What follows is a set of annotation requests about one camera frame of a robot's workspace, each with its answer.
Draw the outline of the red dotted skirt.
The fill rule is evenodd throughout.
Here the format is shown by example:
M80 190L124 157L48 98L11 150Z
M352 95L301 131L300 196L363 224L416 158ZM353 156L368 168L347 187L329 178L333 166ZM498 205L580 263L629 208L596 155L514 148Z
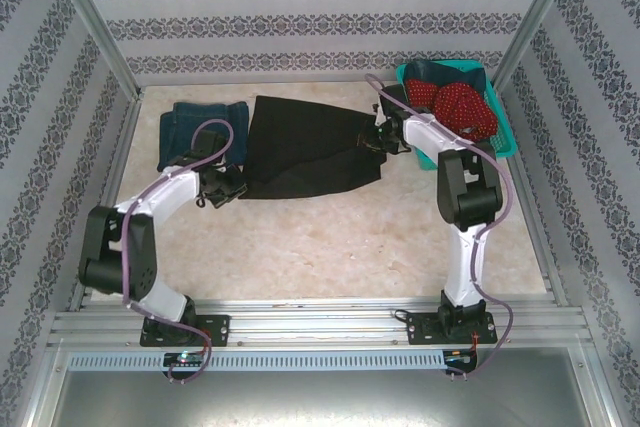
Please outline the red dotted skirt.
M404 87L410 107L431 113L444 127L466 140L488 140L498 132L496 114L469 84L455 82L438 87L410 79Z

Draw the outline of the dark denim skirt with pockets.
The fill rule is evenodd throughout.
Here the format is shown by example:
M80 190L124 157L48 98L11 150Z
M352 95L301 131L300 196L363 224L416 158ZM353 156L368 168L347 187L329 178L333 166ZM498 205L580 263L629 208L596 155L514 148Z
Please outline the dark denim skirt with pockets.
M402 82L420 80L437 87L453 83L463 83L483 95L487 77L481 63L475 60L414 60L404 66Z

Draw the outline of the black skirt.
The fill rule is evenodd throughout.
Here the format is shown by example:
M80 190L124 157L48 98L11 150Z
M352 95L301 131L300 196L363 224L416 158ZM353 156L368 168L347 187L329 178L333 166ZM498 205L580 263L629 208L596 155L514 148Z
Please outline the black skirt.
M380 180L386 154L359 146L370 116L321 103L258 96L243 165L247 191L241 198L311 198Z

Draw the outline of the teal plastic basket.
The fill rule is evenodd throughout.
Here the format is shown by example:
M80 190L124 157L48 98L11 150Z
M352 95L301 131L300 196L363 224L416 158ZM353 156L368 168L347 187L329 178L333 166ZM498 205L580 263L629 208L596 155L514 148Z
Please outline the teal plastic basket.
M514 138L511 126L507 119L507 115L502 107L494 88L487 77L484 66L481 62L471 59L441 59L433 60L436 64L456 69L462 73L468 73L476 69L485 72L484 83L484 100L491 108L498 119L498 129L496 135L490 138L497 158L508 158L517 152L517 144ZM396 79L404 86L405 69L408 64L400 64L396 67ZM416 157L419 167L424 171L432 171L437 169L436 164L429 159L423 152L416 150Z

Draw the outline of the left circuit board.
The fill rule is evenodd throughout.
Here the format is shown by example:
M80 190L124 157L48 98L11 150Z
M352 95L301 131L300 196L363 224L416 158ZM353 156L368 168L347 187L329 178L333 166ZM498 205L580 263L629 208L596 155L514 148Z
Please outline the left circuit board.
M163 358L163 366L199 368L203 362L203 355L190 352L166 353Z

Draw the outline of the steel sheet panel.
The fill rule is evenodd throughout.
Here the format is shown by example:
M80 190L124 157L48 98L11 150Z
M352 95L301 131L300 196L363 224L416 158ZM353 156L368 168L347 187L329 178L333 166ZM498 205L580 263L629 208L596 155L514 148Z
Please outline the steel sheet panel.
M159 373L70 372L34 427L609 427L569 376L497 369L222 372L173 386Z

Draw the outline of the aluminium side rail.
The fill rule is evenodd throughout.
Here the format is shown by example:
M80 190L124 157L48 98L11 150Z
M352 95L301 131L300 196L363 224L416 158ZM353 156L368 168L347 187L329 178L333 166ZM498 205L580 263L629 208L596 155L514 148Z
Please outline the aluminium side rail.
M111 156L111 164L104 181L102 196L99 202L100 205L113 205L117 200L143 98L144 90L141 90L129 103L117 142L114 146L113 155Z
M500 100L517 143L517 153L508 160L508 165L514 175L520 206L543 280L557 304L573 306L574 302L560 271L560 258L554 236L556 228L550 224L549 187L545 169L534 145L534 135L518 96L513 92L504 92L500 95Z

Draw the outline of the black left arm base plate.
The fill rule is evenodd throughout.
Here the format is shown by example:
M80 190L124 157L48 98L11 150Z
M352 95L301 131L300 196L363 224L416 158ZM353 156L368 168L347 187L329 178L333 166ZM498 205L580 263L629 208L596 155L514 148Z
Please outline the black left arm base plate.
M213 347L226 347L230 331L228 315L197 315L191 326L207 334ZM145 318L139 338L142 347L204 347L197 333Z

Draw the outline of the aluminium mounting rail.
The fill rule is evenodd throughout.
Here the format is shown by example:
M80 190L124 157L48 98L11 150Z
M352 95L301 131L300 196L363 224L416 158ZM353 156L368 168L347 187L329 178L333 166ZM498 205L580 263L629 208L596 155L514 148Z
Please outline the aluminium mounting rail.
M580 307L560 306L549 295L509 300L514 313L489 307L507 348L590 344L592 330ZM198 312L231 318L231 350L355 350L408 348L398 310L433 312L436 297L330 298L266 301L199 300ZM142 318L115 301L88 301L76 312L53 317L49 348L67 351L133 351L139 346Z

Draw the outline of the aluminium frame post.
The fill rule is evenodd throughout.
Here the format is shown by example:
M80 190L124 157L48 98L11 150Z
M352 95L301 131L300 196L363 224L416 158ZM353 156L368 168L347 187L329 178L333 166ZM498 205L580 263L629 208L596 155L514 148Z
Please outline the aluminium frame post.
M498 93L502 93L509 84L513 72L528 49L531 38L543 22L553 1L533 0L530 4L522 23L518 27L493 76L493 87Z
M126 96L129 99L137 98L141 88L94 0L71 1Z

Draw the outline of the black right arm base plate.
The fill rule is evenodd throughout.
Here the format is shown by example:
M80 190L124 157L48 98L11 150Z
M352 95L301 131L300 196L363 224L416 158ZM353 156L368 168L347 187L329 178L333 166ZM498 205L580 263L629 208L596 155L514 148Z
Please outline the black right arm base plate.
M462 320L444 320L437 313L411 313L407 318L407 334L411 345L471 344L474 339L482 345L498 342L489 312Z

